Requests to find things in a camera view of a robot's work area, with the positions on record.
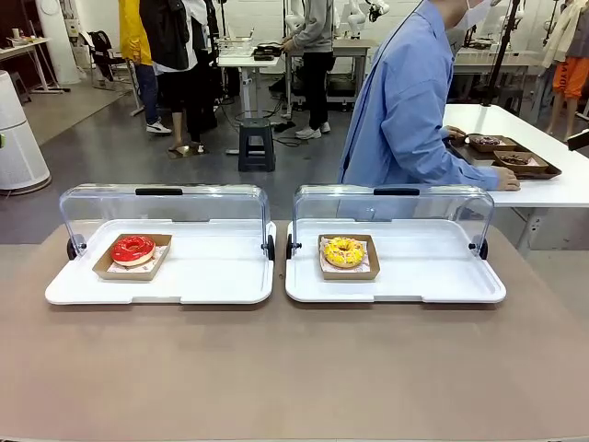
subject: yellow donut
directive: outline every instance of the yellow donut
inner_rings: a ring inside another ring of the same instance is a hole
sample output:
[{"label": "yellow donut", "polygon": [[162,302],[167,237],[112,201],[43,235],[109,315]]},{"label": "yellow donut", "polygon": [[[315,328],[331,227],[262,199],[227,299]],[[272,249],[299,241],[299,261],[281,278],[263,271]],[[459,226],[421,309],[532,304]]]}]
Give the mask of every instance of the yellow donut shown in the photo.
[{"label": "yellow donut", "polygon": [[342,269],[355,267],[364,257],[362,243],[352,238],[332,238],[323,249],[325,259]]}]

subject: black jacket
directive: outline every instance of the black jacket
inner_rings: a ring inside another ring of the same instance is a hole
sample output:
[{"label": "black jacket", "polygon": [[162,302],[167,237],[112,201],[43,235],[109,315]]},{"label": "black jacket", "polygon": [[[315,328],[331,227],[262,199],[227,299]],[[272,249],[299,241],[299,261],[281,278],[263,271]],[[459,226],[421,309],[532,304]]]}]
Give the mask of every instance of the black jacket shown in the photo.
[{"label": "black jacket", "polygon": [[139,15],[152,60],[172,69],[187,69],[186,43],[190,34],[182,0],[141,0]]}]

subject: neck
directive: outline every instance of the neck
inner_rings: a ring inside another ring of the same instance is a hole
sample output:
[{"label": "neck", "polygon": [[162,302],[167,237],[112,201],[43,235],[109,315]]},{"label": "neck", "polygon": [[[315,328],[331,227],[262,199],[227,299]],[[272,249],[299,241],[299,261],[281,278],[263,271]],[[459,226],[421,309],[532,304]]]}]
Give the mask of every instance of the neck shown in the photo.
[{"label": "neck", "polygon": [[458,24],[460,19],[467,12],[468,6],[465,0],[429,0],[434,5],[442,20],[444,21],[445,29],[451,29]]}]

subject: white sneaker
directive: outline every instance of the white sneaker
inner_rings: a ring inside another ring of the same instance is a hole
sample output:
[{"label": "white sneaker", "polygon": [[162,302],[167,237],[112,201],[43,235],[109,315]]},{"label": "white sneaker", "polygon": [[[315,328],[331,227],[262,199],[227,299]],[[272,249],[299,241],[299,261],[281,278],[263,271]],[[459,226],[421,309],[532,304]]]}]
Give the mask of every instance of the white sneaker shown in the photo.
[{"label": "white sneaker", "polygon": [[320,138],[321,131],[319,129],[313,130],[307,126],[302,131],[295,132],[294,136],[296,136],[299,140],[310,140],[311,138]]},{"label": "white sneaker", "polygon": [[147,132],[151,134],[169,135],[172,133],[172,130],[168,129],[161,122],[154,122],[153,124],[147,124]]}]

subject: white pillar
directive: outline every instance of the white pillar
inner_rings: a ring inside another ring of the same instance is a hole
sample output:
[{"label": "white pillar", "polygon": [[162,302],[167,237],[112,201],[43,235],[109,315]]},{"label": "white pillar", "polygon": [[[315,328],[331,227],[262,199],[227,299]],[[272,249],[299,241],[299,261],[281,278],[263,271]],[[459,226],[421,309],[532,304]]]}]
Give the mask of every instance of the white pillar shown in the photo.
[{"label": "white pillar", "polygon": [[57,81],[62,85],[79,83],[72,46],[65,29],[59,0],[35,0],[43,35],[52,39],[47,43]]}]

